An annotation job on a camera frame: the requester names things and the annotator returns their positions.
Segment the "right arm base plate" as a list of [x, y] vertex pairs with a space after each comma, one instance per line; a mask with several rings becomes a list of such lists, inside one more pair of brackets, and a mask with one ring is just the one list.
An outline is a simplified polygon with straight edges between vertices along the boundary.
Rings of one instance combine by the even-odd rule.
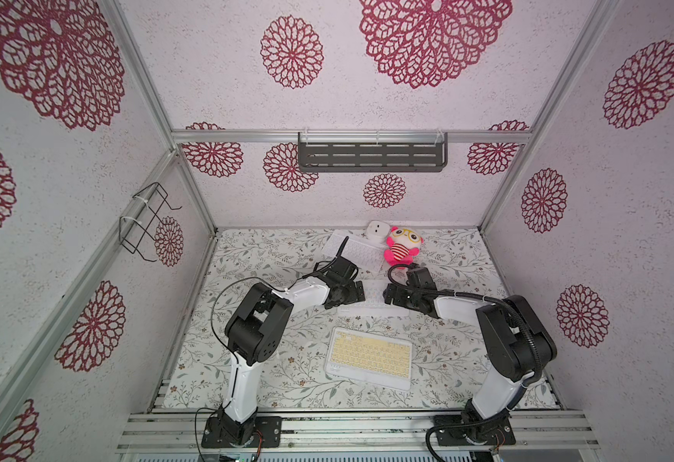
[[508, 413], [486, 420], [465, 415], [438, 415], [433, 418], [433, 427], [437, 427], [435, 434], [441, 447], [516, 444]]

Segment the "grey wall shelf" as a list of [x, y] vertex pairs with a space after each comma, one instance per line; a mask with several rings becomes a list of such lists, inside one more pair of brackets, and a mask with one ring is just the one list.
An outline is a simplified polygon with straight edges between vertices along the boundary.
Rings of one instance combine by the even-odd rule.
[[297, 161], [309, 173], [435, 173], [448, 164], [448, 142], [317, 142], [298, 133]]

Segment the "white keyboard back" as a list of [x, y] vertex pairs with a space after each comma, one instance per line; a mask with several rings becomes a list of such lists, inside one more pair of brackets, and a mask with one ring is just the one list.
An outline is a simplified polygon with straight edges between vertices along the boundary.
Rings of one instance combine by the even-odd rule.
[[325, 257], [335, 257], [343, 241], [348, 239], [342, 249], [341, 256], [357, 265], [362, 271], [378, 273], [386, 264], [384, 252], [385, 244], [373, 243], [345, 230], [335, 230], [322, 248]]

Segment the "pink owl plush toy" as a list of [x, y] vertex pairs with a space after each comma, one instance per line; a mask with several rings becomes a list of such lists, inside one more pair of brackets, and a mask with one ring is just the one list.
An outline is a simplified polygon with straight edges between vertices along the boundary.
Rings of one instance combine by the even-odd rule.
[[420, 254], [423, 243], [424, 238], [418, 232], [392, 226], [386, 238], [387, 249], [383, 252], [383, 257], [390, 266], [412, 264]]

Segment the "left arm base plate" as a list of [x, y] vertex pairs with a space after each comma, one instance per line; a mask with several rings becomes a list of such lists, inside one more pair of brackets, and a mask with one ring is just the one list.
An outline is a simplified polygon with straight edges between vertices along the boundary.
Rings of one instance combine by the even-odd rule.
[[200, 446], [204, 449], [271, 449], [280, 445], [281, 417], [253, 416], [236, 423], [226, 414], [210, 416], [204, 427]]

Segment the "yellow keyboard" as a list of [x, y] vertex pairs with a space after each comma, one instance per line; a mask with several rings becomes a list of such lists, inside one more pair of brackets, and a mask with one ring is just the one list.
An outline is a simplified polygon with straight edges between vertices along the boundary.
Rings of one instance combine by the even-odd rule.
[[335, 327], [325, 372], [399, 391], [411, 386], [413, 345], [405, 340]]

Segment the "white keyboard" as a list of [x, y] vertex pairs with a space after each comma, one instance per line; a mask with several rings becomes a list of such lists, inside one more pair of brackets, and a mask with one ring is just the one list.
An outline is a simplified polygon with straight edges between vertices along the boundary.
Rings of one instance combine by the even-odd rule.
[[339, 317], [401, 318], [409, 314], [406, 308], [384, 302], [383, 292], [389, 285], [387, 279], [363, 280], [362, 283], [365, 300], [339, 306], [337, 308]]
[[348, 239], [342, 249], [341, 256], [357, 265], [362, 271], [378, 273], [386, 264], [384, 252], [385, 244], [373, 243], [345, 230], [335, 230], [322, 248], [325, 257], [335, 257], [343, 241]]

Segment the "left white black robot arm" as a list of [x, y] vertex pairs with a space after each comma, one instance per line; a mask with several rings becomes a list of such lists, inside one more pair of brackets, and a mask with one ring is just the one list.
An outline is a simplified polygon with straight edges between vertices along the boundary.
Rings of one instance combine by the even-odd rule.
[[338, 256], [315, 266], [285, 289], [258, 281], [250, 287], [225, 327], [231, 372], [223, 414], [242, 424], [257, 410], [262, 365], [277, 351], [290, 317], [313, 307], [332, 309], [365, 300], [359, 269]]

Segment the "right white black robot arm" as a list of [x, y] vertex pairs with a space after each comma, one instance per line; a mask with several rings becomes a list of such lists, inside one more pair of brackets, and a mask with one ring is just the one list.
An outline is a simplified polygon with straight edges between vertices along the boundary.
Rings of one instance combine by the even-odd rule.
[[493, 298], [440, 290], [429, 270], [416, 264], [394, 265], [387, 278], [386, 303], [433, 319], [479, 327], [491, 368], [481, 389], [466, 404], [473, 422], [490, 422], [510, 412], [558, 355], [555, 342], [523, 296]]

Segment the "white round gadget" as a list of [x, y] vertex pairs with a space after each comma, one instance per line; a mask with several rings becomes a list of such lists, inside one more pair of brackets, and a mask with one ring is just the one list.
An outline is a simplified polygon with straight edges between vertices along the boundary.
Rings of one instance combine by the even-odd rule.
[[384, 221], [371, 221], [365, 230], [365, 237], [368, 241], [376, 244], [385, 243], [391, 233], [392, 226]]

